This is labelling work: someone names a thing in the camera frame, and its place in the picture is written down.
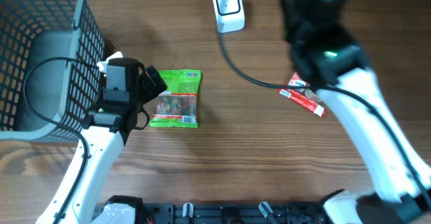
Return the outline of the green candy bag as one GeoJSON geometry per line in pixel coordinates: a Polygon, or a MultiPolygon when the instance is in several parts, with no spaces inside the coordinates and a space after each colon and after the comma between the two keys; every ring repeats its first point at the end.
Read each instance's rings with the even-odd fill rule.
{"type": "Polygon", "coordinates": [[[197,128],[197,93],[201,71],[195,69],[161,70],[167,85],[156,98],[151,127],[197,128]]]}

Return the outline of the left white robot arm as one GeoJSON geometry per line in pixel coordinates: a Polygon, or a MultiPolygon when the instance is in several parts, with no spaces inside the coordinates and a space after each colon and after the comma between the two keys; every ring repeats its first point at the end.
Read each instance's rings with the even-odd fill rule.
{"type": "Polygon", "coordinates": [[[85,113],[79,143],[66,174],[38,223],[90,223],[107,175],[143,106],[167,85],[154,66],[136,59],[112,57],[95,66],[106,76],[99,98],[85,113]]]}

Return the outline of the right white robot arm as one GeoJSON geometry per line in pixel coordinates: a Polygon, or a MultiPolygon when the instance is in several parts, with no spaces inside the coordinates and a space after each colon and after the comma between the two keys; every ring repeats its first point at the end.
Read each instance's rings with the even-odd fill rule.
{"type": "Polygon", "coordinates": [[[411,223],[430,211],[430,166],[410,145],[370,59],[341,24],[347,0],[280,0],[295,71],[336,115],[373,189],[343,191],[323,208],[334,223],[411,223]]]}

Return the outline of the red stick sachet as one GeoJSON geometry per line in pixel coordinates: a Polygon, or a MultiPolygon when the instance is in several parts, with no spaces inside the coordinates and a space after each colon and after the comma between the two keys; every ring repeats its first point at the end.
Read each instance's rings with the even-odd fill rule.
{"type": "Polygon", "coordinates": [[[321,102],[314,102],[304,95],[304,91],[279,89],[278,93],[319,117],[324,117],[327,113],[326,108],[322,105],[322,100],[321,102]]]}

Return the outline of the red white tissue packet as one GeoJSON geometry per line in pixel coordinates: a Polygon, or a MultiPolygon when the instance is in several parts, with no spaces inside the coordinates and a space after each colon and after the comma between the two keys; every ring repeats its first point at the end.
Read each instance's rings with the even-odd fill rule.
{"type": "Polygon", "coordinates": [[[308,83],[304,81],[297,72],[295,72],[290,79],[289,86],[297,86],[297,87],[306,87],[308,86],[308,83]]]}

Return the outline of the green lid jar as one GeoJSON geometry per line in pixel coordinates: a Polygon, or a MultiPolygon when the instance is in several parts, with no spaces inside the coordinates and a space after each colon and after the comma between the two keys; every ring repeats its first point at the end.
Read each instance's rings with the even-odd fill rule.
{"type": "Polygon", "coordinates": [[[320,97],[318,97],[318,95],[315,92],[313,92],[313,90],[311,90],[311,89],[304,90],[304,95],[308,99],[310,99],[310,100],[312,100],[314,102],[321,102],[320,97]]]}

